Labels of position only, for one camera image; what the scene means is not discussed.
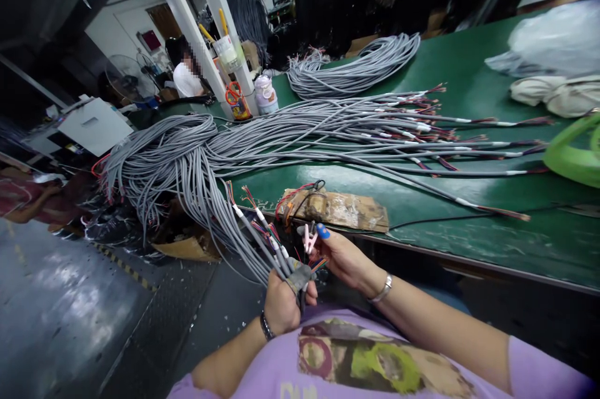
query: printed graphic on shirt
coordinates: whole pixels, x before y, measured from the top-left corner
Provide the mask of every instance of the printed graphic on shirt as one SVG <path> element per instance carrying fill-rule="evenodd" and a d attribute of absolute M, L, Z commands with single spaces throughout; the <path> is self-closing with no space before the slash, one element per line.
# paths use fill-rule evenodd
<path fill-rule="evenodd" d="M 304 327 L 299 371 L 340 385 L 471 398 L 474 387 L 445 357 L 337 318 Z"/>

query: green plastic object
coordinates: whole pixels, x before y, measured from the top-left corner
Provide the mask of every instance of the green plastic object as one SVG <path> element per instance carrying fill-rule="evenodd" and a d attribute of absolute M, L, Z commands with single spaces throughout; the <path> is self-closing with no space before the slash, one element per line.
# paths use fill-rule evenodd
<path fill-rule="evenodd" d="M 592 132 L 590 150 L 571 146 L 575 138 L 588 131 Z M 544 164 L 563 177 L 600 188 L 600 109 L 595 108 L 560 132 L 547 147 Z"/>

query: green workbench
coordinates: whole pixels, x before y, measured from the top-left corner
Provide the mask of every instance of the green workbench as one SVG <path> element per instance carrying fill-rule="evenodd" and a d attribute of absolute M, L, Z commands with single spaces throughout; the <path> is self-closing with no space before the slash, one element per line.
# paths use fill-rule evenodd
<path fill-rule="evenodd" d="M 440 114 L 473 119 L 495 116 L 501 121 L 545 116 L 548 112 L 543 107 L 532 108 L 513 101 L 508 88 L 514 79 L 500 75 L 484 64 L 485 58 L 507 50 L 508 37 L 522 18 L 423 41 L 409 66 L 361 96 L 420 91 L 446 83 L 446 93 L 431 96 L 440 99 Z M 346 62 L 332 63 L 331 66 Z M 273 86 L 280 107 L 298 101 L 285 75 L 275 77 Z M 211 107 L 211 112 L 222 116 L 218 104 Z M 570 122 L 557 118 L 553 126 L 479 128 L 459 134 L 467 138 L 484 133 L 492 141 L 550 141 Z M 535 154 L 505 160 L 452 163 L 463 170 L 500 171 L 539 166 L 540 159 L 541 155 Z M 429 162 L 428 165 L 439 169 L 437 163 Z M 600 200 L 599 190 L 554 173 L 479 179 L 431 178 L 424 174 L 419 178 L 469 202 L 513 211 Z M 316 179 L 326 180 L 328 191 L 372 196 L 387 208 L 391 225 L 476 214 L 415 186 L 395 183 L 384 175 L 343 164 L 306 163 L 245 174 L 232 180 L 236 195 L 241 197 L 241 186 L 248 185 L 260 207 L 273 211 L 285 188 L 296 188 Z M 531 215 L 530 222 L 503 217 L 433 221 L 408 224 L 392 230 L 389 235 L 365 238 L 384 240 L 398 250 L 430 253 L 469 272 L 522 276 L 598 293 L 600 221 L 559 209 L 528 214 Z"/>

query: person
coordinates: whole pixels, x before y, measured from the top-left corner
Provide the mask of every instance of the person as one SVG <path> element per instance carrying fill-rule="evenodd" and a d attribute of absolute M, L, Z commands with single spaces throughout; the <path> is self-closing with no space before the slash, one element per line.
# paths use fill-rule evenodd
<path fill-rule="evenodd" d="M 576 370 L 389 275 L 343 235 L 323 229 L 319 250 L 329 270 L 387 321 L 319 305 L 307 307 L 301 323 L 294 293 L 271 272 L 261 317 L 175 384 L 169 399 L 593 393 L 595 384 Z M 307 304 L 316 299 L 310 283 Z M 276 337 L 268 341 L 263 327 Z"/>
<path fill-rule="evenodd" d="M 60 186 L 35 183 L 30 174 L 12 166 L 0 170 L 0 217 L 16 224 L 36 220 L 60 228 L 81 213 Z"/>
<path fill-rule="evenodd" d="M 180 98 L 202 96 L 204 88 L 197 74 L 194 58 L 191 54 L 185 36 L 169 38 L 165 44 L 169 58 L 175 69 L 173 70 L 173 83 L 177 88 Z"/>

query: blue fingernail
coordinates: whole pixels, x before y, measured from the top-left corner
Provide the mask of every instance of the blue fingernail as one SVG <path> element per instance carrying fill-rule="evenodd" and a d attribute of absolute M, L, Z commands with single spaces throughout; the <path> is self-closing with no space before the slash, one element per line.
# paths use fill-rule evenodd
<path fill-rule="evenodd" d="M 317 224 L 317 233 L 322 240 L 326 240 L 331 236 L 329 230 L 327 230 L 323 224 Z"/>

